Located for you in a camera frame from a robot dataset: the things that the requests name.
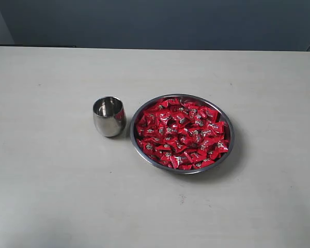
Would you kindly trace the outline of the red candy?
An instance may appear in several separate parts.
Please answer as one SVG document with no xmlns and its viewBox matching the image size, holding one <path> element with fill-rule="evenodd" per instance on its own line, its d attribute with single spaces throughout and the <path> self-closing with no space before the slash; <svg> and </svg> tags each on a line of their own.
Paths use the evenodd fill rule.
<svg viewBox="0 0 310 248">
<path fill-rule="evenodd" d="M 228 143 L 225 140 L 218 141 L 216 144 L 215 150 L 218 153 L 226 153 L 228 152 Z"/>
<path fill-rule="evenodd" d="M 188 158 L 182 156 L 170 156 L 169 159 L 174 169 L 178 169 L 180 165 L 187 165 L 190 162 Z"/>
<path fill-rule="evenodd" d="M 145 113 L 144 116 L 148 126 L 154 126 L 157 124 L 156 113 Z"/>
<path fill-rule="evenodd" d="M 165 99 L 160 103 L 161 106 L 164 108 L 168 108 L 169 106 L 172 105 L 180 105 L 180 102 L 177 98 L 170 98 L 170 99 Z"/>
</svg>

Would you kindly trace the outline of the stainless steel plate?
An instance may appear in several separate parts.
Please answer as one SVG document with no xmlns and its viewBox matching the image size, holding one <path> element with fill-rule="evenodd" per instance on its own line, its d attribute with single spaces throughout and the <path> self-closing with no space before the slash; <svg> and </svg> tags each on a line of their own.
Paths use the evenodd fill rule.
<svg viewBox="0 0 310 248">
<path fill-rule="evenodd" d="M 165 99 L 177 98 L 180 105 L 164 108 Z M 148 126 L 145 113 L 156 113 L 157 124 Z M 144 103 L 130 124 L 132 144 L 151 165 L 176 174 L 205 172 L 223 162 L 233 150 L 235 132 L 228 116 L 215 104 L 200 97 L 169 94 Z M 228 152 L 218 153 L 218 141 L 228 143 Z M 169 157 L 189 159 L 187 165 L 174 169 Z"/>
</svg>

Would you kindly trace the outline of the stainless steel cup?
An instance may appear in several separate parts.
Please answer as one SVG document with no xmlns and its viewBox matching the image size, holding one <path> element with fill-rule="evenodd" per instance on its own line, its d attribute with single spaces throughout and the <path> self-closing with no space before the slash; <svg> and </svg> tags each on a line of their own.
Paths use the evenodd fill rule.
<svg viewBox="0 0 310 248">
<path fill-rule="evenodd" d="M 119 135 L 126 127 L 127 119 L 120 99 L 107 96 L 98 99 L 92 107 L 94 125 L 105 137 Z"/>
</svg>

